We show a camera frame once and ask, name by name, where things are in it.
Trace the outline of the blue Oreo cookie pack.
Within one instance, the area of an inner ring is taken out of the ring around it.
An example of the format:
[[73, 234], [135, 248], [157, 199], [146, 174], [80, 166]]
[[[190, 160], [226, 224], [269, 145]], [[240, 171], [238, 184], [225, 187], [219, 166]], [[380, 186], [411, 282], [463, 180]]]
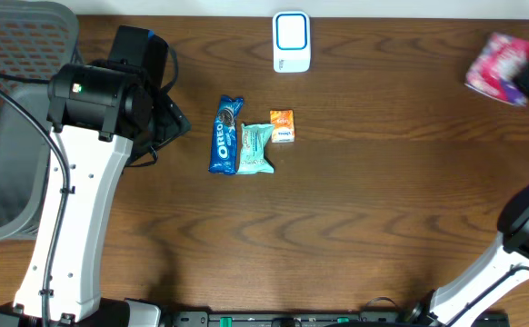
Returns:
[[214, 119], [210, 173], [236, 174], [236, 123], [244, 102], [243, 97], [221, 96]]

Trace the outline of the red purple snack packet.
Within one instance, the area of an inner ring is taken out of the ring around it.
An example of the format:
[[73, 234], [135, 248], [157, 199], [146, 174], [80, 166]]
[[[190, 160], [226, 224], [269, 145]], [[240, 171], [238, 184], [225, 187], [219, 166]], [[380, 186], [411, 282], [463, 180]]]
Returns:
[[527, 105], [513, 79], [529, 64], [529, 41], [493, 33], [465, 75], [465, 85], [496, 101]]

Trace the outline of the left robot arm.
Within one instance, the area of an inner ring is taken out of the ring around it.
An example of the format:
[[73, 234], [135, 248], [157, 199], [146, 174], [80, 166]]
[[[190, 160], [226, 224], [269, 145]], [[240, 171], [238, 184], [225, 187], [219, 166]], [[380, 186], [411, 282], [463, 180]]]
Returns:
[[105, 60], [65, 64], [47, 86], [48, 178], [35, 248], [0, 326], [166, 326], [169, 315], [144, 300], [100, 291], [105, 233], [127, 167], [189, 131], [169, 96], [165, 66], [177, 60], [154, 32], [122, 25]]

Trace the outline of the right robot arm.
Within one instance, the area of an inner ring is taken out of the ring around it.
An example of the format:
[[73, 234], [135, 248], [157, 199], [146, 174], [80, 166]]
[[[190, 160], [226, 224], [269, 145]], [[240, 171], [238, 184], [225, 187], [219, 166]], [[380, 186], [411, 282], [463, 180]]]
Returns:
[[471, 326], [529, 280], [529, 185], [501, 211], [490, 247], [458, 278], [427, 295], [405, 315], [414, 326]]

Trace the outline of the teal wet wipes pack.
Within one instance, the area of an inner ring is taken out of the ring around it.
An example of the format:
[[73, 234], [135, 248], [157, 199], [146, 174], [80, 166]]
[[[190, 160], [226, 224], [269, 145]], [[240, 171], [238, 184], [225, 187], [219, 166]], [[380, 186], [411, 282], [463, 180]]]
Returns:
[[272, 136], [272, 124], [242, 124], [242, 147], [237, 174], [273, 173], [265, 158], [265, 147]]

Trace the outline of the small orange tissue pack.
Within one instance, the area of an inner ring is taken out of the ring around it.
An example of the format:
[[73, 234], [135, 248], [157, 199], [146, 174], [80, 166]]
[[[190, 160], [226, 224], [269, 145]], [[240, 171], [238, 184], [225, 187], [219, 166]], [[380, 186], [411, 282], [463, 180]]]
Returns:
[[270, 122], [274, 126], [272, 142], [292, 143], [295, 139], [294, 111], [273, 110], [270, 112]]

